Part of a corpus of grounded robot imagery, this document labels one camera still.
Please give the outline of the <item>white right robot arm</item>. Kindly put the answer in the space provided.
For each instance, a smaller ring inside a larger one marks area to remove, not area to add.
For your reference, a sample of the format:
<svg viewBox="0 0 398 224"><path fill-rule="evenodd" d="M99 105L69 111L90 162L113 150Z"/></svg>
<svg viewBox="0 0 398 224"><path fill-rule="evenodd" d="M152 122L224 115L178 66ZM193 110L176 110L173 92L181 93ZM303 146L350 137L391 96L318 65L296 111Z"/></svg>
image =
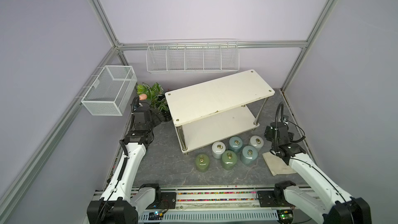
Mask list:
<svg viewBox="0 0 398 224"><path fill-rule="evenodd" d="M298 207L318 224L370 224L370 205L363 198L354 198L331 180L313 162L299 140L292 139L288 123L284 121L283 102L278 104L274 121L265 130L264 137L272 143L270 153L295 170L318 195L318 199L301 190L292 181L275 184L277 201Z"/></svg>

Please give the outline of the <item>large blue-grey tea canister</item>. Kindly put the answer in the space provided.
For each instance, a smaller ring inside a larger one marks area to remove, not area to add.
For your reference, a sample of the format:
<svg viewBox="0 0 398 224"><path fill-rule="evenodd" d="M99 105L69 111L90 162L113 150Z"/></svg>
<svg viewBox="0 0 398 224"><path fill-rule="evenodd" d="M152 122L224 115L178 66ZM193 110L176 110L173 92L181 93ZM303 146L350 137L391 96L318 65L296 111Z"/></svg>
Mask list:
<svg viewBox="0 0 398 224"><path fill-rule="evenodd" d="M239 136L233 136L229 139L229 150L239 153L243 148L243 140Z"/></svg>

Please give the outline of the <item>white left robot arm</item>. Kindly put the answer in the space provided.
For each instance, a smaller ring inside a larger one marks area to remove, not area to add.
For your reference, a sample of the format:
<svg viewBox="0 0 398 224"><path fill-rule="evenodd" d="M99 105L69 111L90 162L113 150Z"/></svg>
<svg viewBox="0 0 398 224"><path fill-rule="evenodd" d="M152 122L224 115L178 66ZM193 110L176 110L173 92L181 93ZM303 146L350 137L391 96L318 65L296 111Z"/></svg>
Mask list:
<svg viewBox="0 0 398 224"><path fill-rule="evenodd" d="M133 99L131 126L119 141L121 160L100 199L91 201L87 208L91 224L136 224L147 207L161 202L158 184L143 184L136 195L131 195L140 163L154 140L153 130L160 123L153 119L154 110L146 99L146 94Z"/></svg>

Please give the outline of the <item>light green tea canister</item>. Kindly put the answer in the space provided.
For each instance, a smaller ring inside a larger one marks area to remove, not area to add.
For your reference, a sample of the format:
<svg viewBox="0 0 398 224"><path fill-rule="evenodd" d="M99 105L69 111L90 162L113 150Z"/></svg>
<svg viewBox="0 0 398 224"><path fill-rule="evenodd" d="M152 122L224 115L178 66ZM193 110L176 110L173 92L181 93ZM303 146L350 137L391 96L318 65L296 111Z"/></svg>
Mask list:
<svg viewBox="0 0 398 224"><path fill-rule="evenodd" d="M221 156L221 164L225 170L232 170L237 164L236 153L231 150L226 150Z"/></svg>

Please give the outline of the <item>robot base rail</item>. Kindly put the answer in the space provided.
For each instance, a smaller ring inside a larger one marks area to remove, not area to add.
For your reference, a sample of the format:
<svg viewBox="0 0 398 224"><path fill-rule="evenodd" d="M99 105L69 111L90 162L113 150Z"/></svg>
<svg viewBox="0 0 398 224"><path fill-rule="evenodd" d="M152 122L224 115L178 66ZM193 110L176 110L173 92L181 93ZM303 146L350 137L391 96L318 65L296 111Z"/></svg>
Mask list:
<svg viewBox="0 0 398 224"><path fill-rule="evenodd" d="M313 224L298 206L278 204L273 185L163 186L162 205L139 224Z"/></svg>

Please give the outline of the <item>small blue tea canister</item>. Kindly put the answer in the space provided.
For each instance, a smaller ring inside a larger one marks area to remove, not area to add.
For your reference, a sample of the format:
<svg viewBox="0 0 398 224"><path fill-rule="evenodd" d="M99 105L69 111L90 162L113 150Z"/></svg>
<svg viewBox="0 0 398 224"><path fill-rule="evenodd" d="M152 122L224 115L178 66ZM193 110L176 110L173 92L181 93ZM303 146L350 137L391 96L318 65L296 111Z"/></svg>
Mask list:
<svg viewBox="0 0 398 224"><path fill-rule="evenodd" d="M240 154L240 160L243 164L245 165L251 165L252 163L255 162L255 160L258 157L258 151L255 147L251 145L247 145L242 148L241 154Z"/></svg>

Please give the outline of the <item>dark green tea canister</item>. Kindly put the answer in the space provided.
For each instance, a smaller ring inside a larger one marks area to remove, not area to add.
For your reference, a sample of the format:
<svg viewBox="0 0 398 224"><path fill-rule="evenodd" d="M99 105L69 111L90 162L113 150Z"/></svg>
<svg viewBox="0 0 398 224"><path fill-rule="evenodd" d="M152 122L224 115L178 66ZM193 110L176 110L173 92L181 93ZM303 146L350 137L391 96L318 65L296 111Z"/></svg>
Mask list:
<svg viewBox="0 0 398 224"><path fill-rule="evenodd" d="M210 166L210 158L208 155L201 153L195 158L195 167L199 172L206 172Z"/></svg>

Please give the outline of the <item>white tea canister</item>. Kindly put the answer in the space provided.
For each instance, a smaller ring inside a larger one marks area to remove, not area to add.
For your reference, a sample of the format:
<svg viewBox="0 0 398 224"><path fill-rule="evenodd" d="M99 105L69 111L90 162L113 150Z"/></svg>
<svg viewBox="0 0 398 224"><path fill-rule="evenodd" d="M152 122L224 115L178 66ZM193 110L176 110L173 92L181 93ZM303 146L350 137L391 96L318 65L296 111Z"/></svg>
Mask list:
<svg viewBox="0 0 398 224"><path fill-rule="evenodd" d="M249 145L254 147L257 151L260 151L264 146L264 140L262 137L254 135L250 138Z"/></svg>
<svg viewBox="0 0 398 224"><path fill-rule="evenodd" d="M217 141L212 144L211 150L215 159L221 159L222 154L226 151L226 146L223 142Z"/></svg>

